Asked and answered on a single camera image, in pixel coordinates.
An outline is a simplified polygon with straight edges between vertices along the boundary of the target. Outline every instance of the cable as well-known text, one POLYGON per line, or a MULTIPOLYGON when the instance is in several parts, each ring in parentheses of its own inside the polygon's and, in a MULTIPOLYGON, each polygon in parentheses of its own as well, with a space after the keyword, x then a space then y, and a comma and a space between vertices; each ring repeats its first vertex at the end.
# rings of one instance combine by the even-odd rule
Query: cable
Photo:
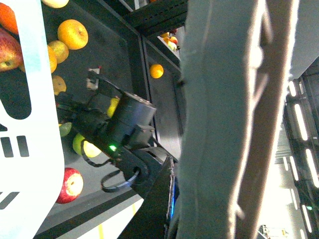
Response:
POLYGON ((93 161, 91 161, 88 156, 86 155, 85 151, 84 151, 84 140, 81 141, 81 153, 82 153, 82 157, 83 159, 88 163, 90 164, 91 166, 95 167, 95 168, 99 168, 99 167, 102 167, 104 165, 106 165, 107 163, 112 163, 112 160, 109 158, 107 159, 104 163, 95 163, 93 161))
POLYGON ((114 171, 112 173, 109 173, 109 174, 105 175, 101 179, 101 187, 102 187, 102 190, 104 192, 106 192, 106 193, 114 193, 114 192, 120 191, 121 189, 131 187, 141 171, 140 171, 140 169, 137 169, 136 172, 134 173, 134 175, 128 181, 125 181, 123 183, 116 184, 116 185, 113 185, 113 186, 110 186, 110 187, 105 187, 104 186, 104 183, 107 180, 109 180, 110 178, 113 178, 114 176, 118 175, 120 172, 121 172, 120 170, 116 170, 116 171, 114 171))
POLYGON ((121 94, 124 94, 124 91, 120 89, 120 87, 118 87, 117 85, 113 84, 112 82, 110 82, 109 80, 107 80, 106 78, 102 77, 102 76, 97 76, 97 79, 105 81, 106 83, 108 83, 109 85, 113 86, 115 89, 117 89, 121 94))

